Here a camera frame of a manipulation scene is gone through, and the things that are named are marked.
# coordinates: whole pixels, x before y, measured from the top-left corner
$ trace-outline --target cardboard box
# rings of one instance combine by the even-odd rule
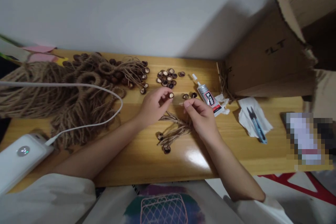
[[[314,116],[336,120],[336,0],[275,1],[277,9],[225,59],[228,91],[254,97],[314,95]]]

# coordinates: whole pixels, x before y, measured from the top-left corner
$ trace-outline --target white cable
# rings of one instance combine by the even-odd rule
[[[58,133],[56,136],[50,138],[45,143],[45,145],[48,145],[48,146],[51,145],[53,142],[55,142],[56,138],[59,137],[59,135],[61,135],[64,132],[68,132],[68,131],[71,131],[71,130],[77,130],[77,129],[84,128],[84,127],[98,126],[98,125],[102,125],[102,124],[105,124],[105,123],[111,121],[120,112],[121,108],[123,107],[123,101],[122,101],[122,99],[119,95],[117,95],[116,93],[114,93],[114,92],[112,92],[108,89],[105,89],[103,87],[99,87],[99,86],[91,85],[91,84],[83,84],[83,83],[33,83],[33,82],[4,82],[4,81],[0,81],[0,86],[20,86],[20,87],[24,87],[24,86],[28,86],[28,87],[86,86],[86,87],[91,87],[91,88],[94,87],[94,88],[103,90],[105,92],[108,92],[108,93],[114,95],[115,97],[117,97],[120,100],[120,102],[121,102],[120,108],[117,110],[117,112],[110,119],[106,120],[105,122],[98,123],[98,124],[84,125],[84,126],[79,126],[79,127],[75,127],[75,128],[66,129],[64,131],[61,131],[60,133]]]

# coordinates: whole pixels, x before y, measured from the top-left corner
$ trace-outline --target wooden table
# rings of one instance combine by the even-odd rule
[[[83,51],[54,50],[63,57],[72,58],[73,54]],[[102,53],[107,58],[122,60],[125,55]],[[160,87],[155,82],[156,74],[161,69],[174,68],[176,72],[184,71],[186,76],[177,78],[174,88],[174,102],[169,111],[183,117],[182,93],[196,91],[195,85],[188,75],[195,74],[202,84],[206,84],[214,95],[219,94],[219,79],[215,61],[194,59],[178,59],[163,57],[138,56],[148,61],[151,73],[148,75],[149,91]],[[120,119],[124,123],[131,119],[139,110],[144,96],[138,89],[127,90],[124,98]],[[239,107],[236,102],[228,106],[229,115],[219,115],[216,118],[219,131],[232,149],[236,157],[252,175],[294,172],[291,160],[291,150],[286,138],[286,130],[281,122],[279,113],[302,111],[302,99],[292,98],[259,98],[266,118],[274,129],[267,134],[268,144],[260,144],[256,138],[247,135],[245,129],[238,122]],[[171,123],[157,122],[139,133],[117,157],[95,178],[96,186],[119,186],[141,183],[159,183],[168,181],[200,180],[218,177],[218,174],[206,152],[203,143],[194,135],[185,135],[171,146],[171,153],[165,155],[157,146],[156,132],[163,132]],[[0,144],[0,151],[32,131],[42,130],[49,135],[48,119],[13,119]],[[69,156],[67,151],[52,153],[11,192],[21,191],[35,180],[46,174],[57,164]],[[331,165],[307,166],[305,170],[331,169]]]

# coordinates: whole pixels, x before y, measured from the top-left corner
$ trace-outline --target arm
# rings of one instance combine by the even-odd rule
[[[265,193],[223,141],[211,107],[199,99],[189,99],[184,102],[184,108],[232,201],[255,199],[263,202]]]
[[[71,155],[50,173],[92,180],[141,130],[163,116],[173,100],[166,99],[169,92],[172,90],[167,87],[153,90],[144,98],[138,115],[115,131]],[[162,100],[165,102],[160,106],[159,102]]]

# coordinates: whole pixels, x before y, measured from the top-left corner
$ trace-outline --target white wall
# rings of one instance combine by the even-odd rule
[[[0,0],[0,34],[23,45],[219,58],[270,0]]]

